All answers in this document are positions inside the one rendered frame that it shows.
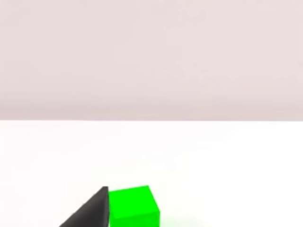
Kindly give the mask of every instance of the green cube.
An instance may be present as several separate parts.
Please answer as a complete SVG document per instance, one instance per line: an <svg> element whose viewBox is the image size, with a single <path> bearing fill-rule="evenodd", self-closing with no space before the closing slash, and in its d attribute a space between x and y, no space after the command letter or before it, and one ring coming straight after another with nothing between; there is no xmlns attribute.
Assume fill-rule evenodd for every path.
<svg viewBox="0 0 303 227"><path fill-rule="evenodd" d="M110 227L159 227L160 210L149 186L109 192Z"/></svg>

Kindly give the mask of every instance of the white surface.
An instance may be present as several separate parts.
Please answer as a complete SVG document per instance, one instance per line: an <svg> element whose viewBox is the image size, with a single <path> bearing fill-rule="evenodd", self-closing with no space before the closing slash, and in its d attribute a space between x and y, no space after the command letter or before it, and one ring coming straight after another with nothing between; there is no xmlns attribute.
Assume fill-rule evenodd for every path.
<svg viewBox="0 0 303 227"><path fill-rule="evenodd" d="M301 227L303 122L0 122L0 226L149 184L161 227Z"/></svg>
<svg viewBox="0 0 303 227"><path fill-rule="evenodd" d="M303 120L302 0L0 0L0 119Z"/></svg>

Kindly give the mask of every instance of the bright green block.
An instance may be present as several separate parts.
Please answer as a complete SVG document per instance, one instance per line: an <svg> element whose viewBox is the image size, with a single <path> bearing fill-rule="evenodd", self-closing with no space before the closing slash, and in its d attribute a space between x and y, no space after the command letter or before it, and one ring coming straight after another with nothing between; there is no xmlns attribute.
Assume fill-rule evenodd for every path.
<svg viewBox="0 0 303 227"><path fill-rule="evenodd" d="M149 186L109 192L110 227L159 227L160 210Z"/></svg>

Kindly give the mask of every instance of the cube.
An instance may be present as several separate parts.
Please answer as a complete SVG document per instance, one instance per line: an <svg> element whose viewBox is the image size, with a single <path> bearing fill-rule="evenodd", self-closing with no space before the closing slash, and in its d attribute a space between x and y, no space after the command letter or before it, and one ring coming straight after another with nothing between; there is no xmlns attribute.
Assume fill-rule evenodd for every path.
<svg viewBox="0 0 303 227"><path fill-rule="evenodd" d="M109 192L110 227L159 227L160 210L149 186Z"/></svg>

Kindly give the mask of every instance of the pale pink wall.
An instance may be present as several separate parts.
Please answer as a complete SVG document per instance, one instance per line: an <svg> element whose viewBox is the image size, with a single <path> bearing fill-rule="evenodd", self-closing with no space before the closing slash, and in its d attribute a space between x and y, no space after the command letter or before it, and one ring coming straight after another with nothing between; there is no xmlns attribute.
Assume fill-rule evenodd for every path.
<svg viewBox="0 0 303 227"><path fill-rule="evenodd" d="M0 0L0 119L303 120L303 1Z"/></svg>

